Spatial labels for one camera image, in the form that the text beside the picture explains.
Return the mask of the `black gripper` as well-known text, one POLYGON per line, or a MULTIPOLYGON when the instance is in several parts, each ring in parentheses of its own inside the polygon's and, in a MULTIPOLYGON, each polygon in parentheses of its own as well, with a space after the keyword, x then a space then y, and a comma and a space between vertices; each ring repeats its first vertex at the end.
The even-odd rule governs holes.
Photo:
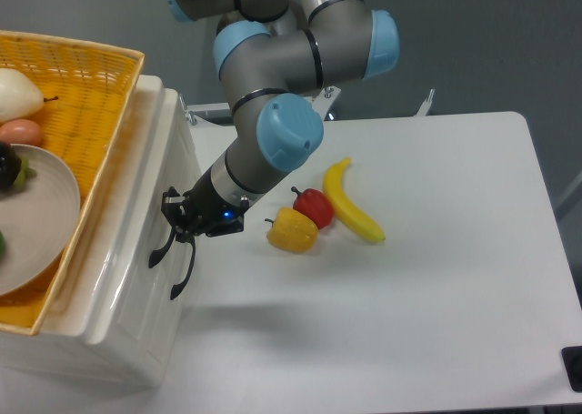
POLYGON ((217 193, 210 170, 207 170, 182 196, 174 187, 163 193, 160 210, 170 226, 170 232, 165 244, 151 251, 148 267, 158 265, 174 241, 191 247, 186 274, 179 283, 171 287, 171 300, 177 299, 190 281, 196 262, 196 238, 200 235, 217 237, 242 232, 244 215, 248 209, 247 199, 240 197, 232 204, 217 193))

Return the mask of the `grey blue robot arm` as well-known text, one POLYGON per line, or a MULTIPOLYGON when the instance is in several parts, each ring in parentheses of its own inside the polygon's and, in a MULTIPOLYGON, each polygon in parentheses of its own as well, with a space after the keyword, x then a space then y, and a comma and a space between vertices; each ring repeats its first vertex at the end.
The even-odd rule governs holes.
POLYGON ((396 23, 364 0, 166 0, 175 18, 234 15, 213 58, 236 139, 186 192, 168 189, 169 243, 241 232, 246 211, 300 168, 323 139, 305 93, 390 71, 396 23))

